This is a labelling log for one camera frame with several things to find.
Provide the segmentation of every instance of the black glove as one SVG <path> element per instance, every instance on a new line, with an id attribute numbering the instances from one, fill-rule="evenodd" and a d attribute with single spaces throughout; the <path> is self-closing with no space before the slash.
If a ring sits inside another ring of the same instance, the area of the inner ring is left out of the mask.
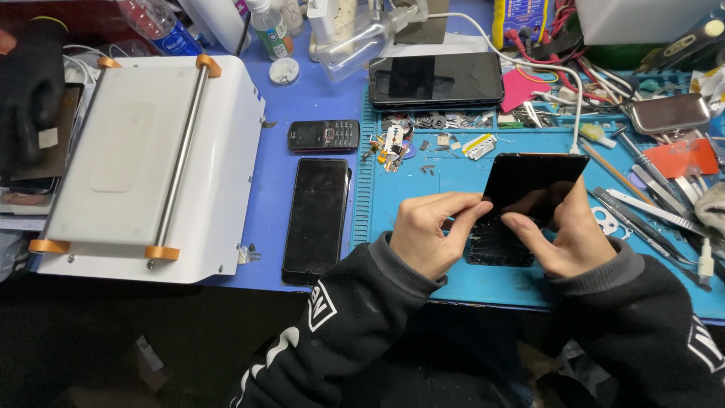
<path id="1" fill-rule="evenodd" d="M 57 21 L 32 20 L 0 57 L 0 177 L 41 160 L 38 130 L 53 126 L 65 89 L 66 35 Z"/>

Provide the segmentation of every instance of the person's left hand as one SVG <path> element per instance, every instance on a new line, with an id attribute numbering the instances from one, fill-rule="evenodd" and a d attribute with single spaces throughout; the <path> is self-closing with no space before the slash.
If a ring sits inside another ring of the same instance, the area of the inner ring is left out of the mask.
<path id="1" fill-rule="evenodd" d="M 441 279 L 463 256 L 476 221 L 493 205 L 481 193 L 445 192 L 408 198 L 398 207 L 390 249 L 430 280 Z M 449 229 L 448 235 L 443 229 Z"/>

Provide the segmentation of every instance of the person's right hand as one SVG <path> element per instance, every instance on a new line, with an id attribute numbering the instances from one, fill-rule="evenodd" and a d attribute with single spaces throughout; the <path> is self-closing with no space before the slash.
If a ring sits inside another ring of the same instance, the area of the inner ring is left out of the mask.
<path id="1" fill-rule="evenodd" d="M 527 216 L 505 213 L 501 220 L 534 254 L 544 272 L 553 277 L 575 277 L 617 256 L 589 208 L 583 177 L 554 211 L 559 229 L 554 243 L 544 238 Z"/>

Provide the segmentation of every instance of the blue silicone repair mat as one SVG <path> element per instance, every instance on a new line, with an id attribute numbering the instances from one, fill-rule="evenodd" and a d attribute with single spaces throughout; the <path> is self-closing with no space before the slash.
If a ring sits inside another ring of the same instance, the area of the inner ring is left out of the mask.
<path id="1" fill-rule="evenodd" d="M 543 79 L 553 78 L 550 74 L 542 75 Z M 672 92 L 681 93 L 684 84 L 689 83 L 689 75 L 683 73 L 664 73 L 660 76 L 642 76 L 655 79 L 661 86 L 677 86 L 671 89 Z M 355 201 L 353 208 L 351 250 L 360 243 L 371 242 L 387 230 L 393 229 L 397 208 L 401 201 L 409 197 L 419 197 L 446 191 L 469 191 L 483 192 L 486 186 L 493 159 L 499 153 L 504 152 L 551 152 L 566 153 L 569 151 L 573 139 L 571 127 L 573 127 L 573 116 L 561 116 L 551 118 L 555 127 L 541 129 L 510 129 L 500 130 L 497 127 L 497 120 L 494 116 L 491 128 L 478 129 L 456 129 L 447 128 L 444 130 L 432 128 L 417 128 L 413 132 L 413 145 L 420 147 L 423 141 L 430 144 L 426 151 L 418 150 L 412 158 L 402 161 L 397 172 L 387 173 L 383 165 L 378 164 L 376 156 L 370 156 L 362 161 L 363 153 L 370 149 L 368 138 L 370 135 L 383 135 L 381 119 L 383 113 L 373 109 L 368 102 L 367 90 L 363 95 L 364 110 L 362 113 L 362 137 L 358 155 L 358 174 L 355 185 Z M 545 102 L 534 102 L 537 110 L 555 112 L 551 104 Z M 480 113 L 478 111 L 467 111 L 457 109 L 466 113 Z M 410 115 L 415 118 L 416 112 Z M 593 115 L 582 116 L 582 123 L 596 123 L 605 127 L 607 135 L 616 130 L 617 123 L 625 123 L 631 128 L 629 119 L 624 115 Z M 451 150 L 460 158 L 456 158 L 447 151 L 435 152 L 436 137 L 439 133 L 447 132 L 457 137 L 461 144 L 485 133 L 492 133 L 498 139 L 496 148 L 485 154 L 477 161 L 464 156 L 460 149 Z M 655 146 L 651 139 L 636 135 L 636 132 L 628 132 L 630 137 L 641 148 Z M 600 144 L 594 144 L 594 148 L 622 174 L 628 175 L 631 166 L 634 164 L 632 157 L 625 150 L 621 143 L 614 149 L 608 149 Z M 429 171 L 424 174 L 420 167 L 423 165 L 434 165 L 433 174 Z M 595 187 L 614 188 L 625 192 L 628 190 L 620 182 L 611 176 L 599 163 L 590 160 L 584 171 L 584 180 L 588 189 Z M 714 177 L 708 183 L 717 181 Z M 592 207 L 600 206 L 593 198 L 589 198 Z M 660 230 L 675 246 L 690 260 L 697 261 L 697 254 L 691 249 L 680 236 L 672 232 L 665 224 L 649 219 L 651 224 Z M 624 230 L 620 227 L 613 234 L 622 237 Z M 714 277 L 710 284 L 712 292 L 705 293 L 681 272 L 677 271 L 667 260 L 660 257 L 642 239 L 633 234 L 628 240 L 636 252 L 646 253 L 659 258 L 663 264 L 674 271 L 689 290 L 695 311 L 706 319 L 725 319 L 725 285 L 718 278 Z M 543 283 L 543 273 L 538 264 L 530 268 L 517 268 L 510 266 L 479 266 L 467 264 L 464 259 L 459 260 L 449 271 L 448 285 L 436 291 L 431 298 L 438 301 L 458 303 L 486 303 L 504 307 L 515 307 L 525 309 L 540 309 L 548 306 L 544 299 L 546 296 L 539 290 L 546 287 Z"/>

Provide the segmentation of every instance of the red card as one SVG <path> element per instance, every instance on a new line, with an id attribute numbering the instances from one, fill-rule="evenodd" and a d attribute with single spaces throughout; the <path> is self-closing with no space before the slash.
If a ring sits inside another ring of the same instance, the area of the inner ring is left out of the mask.
<path id="1" fill-rule="evenodd" d="M 534 82 L 521 75 L 518 70 L 511 70 L 503 76 L 504 98 L 501 102 L 501 110 L 504 113 L 520 107 L 524 102 L 534 98 L 532 92 L 548 92 L 551 86 L 548 83 Z"/>
<path id="2" fill-rule="evenodd" d="M 702 174 L 719 172 L 715 152 L 707 139 L 666 144 L 643 153 L 667 179 L 691 176 L 693 168 L 699 168 Z"/>

